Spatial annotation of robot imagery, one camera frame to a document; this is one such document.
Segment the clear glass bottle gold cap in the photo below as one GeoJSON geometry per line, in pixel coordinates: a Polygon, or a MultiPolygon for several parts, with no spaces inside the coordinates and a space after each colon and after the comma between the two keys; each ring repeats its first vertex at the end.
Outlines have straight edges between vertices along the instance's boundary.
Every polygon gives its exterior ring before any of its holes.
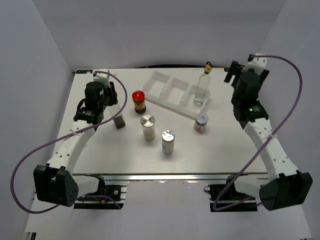
{"type": "Polygon", "coordinates": [[[203,105],[204,103],[206,91],[208,90],[211,82],[210,73],[212,71],[212,68],[213,65],[211,64],[211,62],[207,61],[203,70],[203,74],[200,75],[198,79],[197,87],[193,98],[193,103],[195,105],[203,105]]]}

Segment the red lid chili jar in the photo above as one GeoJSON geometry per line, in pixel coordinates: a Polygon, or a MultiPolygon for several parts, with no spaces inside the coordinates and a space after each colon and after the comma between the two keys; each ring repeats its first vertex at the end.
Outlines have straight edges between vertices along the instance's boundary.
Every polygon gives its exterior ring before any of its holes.
{"type": "Polygon", "coordinates": [[[132,100],[134,103],[134,110],[138,114],[143,114],[147,107],[145,104],[145,93],[141,90],[136,90],[132,93],[132,100]]]}

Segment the small white lid jar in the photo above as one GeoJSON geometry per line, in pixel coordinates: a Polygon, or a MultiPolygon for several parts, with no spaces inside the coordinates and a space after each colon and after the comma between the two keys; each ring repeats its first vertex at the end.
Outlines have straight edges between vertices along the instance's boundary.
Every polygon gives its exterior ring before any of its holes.
{"type": "Polygon", "coordinates": [[[209,121],[209,117],[205,113],[199,113],[196,118],[193,125],[193,128],[197,132],[203,132],[206,129],[206,125],[209,121]]]}

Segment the silver lid white shaker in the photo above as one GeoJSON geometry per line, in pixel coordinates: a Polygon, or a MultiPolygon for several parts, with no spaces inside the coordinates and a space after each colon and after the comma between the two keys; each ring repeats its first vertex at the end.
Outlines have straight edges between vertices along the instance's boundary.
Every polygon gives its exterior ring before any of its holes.
{"type": "Polygon", "coordinates": [[[156,136],[155,124],[156,119],[151,114],[145,114],[140,118],[143,137],[146,141],[152,141],[156,136]]]}

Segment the silver lid labelled shaker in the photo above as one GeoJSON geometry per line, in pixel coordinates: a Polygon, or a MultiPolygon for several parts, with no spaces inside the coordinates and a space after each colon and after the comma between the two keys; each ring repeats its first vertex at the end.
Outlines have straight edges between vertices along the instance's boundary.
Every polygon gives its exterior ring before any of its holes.
{"type": "Polygon", "coordinates": [[[162,133],[161,138],[162,151],[165,154],[171,154],[174,150],[175,132],[171,129],[167,129],[162,133]]]}

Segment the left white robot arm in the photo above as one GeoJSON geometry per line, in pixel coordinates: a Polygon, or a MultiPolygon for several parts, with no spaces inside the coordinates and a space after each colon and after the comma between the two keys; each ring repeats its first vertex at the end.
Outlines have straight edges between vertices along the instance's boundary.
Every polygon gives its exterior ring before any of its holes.
{"type": "Polygon", "coordinates": [[[104,119],[107,107],[118,104],[113,82],[104,85],[99,81],[86,84],[85,97],[76,109],[70,137],[45,165],[37,165],[33,171],[37,199],[65,207],[85,195],[99,200],[105,196],[103,177],[98,175],[73,176],[76,162],[89,139],[97,131],[97,124],[104,119]]]}

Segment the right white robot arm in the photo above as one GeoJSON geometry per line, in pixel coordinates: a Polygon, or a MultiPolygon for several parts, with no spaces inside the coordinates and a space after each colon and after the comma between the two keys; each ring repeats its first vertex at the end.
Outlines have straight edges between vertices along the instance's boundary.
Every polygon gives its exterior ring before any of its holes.
{"type": "Polygon", "coordinates": [[[233,61],[224,82],[231,83],[233,114],[250,137],[263,161],[268,180],[240,173],[228,177],[226,195],[236,200],[243,194],[259,199],[269,211],[301,205],[313,183],[308,172],[292,163],[272,128],[267,111],[259,102],[259,91],[269,74],[267,59],[257,57],[248,65],[233,61]]]}

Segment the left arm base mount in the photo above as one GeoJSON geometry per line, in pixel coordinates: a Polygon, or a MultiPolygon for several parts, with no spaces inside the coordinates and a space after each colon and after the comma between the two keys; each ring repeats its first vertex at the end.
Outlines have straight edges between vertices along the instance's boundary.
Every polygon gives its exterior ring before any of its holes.
{"type": "Polygon", "coordinates": [[[78,196],[73,207],[81,210],[121,210],[125,197],[124,186],[106,183],[100,175],[76,175],[73,177],[78,185],[78,196]]]}

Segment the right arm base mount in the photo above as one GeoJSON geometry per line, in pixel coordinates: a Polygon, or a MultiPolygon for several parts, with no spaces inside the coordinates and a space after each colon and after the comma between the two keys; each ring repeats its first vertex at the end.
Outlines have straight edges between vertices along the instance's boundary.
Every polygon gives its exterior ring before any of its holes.
{"type": "MultiPolygon", "coordinates": [[[[203,191],[206,194],[209,194],[209,200],[210,200],[210,211],[212,213],[216,212],[214,210],[214,203],[219,196],[219,194],[222,192],[222,190],[225,188],[225,186],[235,177],[235,174],[230,175],[227,177],[225,183],[223,184],[209,184],[203,188],[203,191]]],[[[231,187],[222,195],[222,197],[217,202],[216,207],[217,208],[223,208],[225,206],[231,205],[233,203],[242,201],[249,196],[245,193],[237,192],[235,189],[234,184],[231,185],[231,187]]],[[[248,201],[245,201],[241,204],[232,206],[230,208],[226,208],[223,210],[219,210],[219,212],[257,212],[258,206],[260,203],[257,203],[256,199],[251,197],[248,201]]]]}

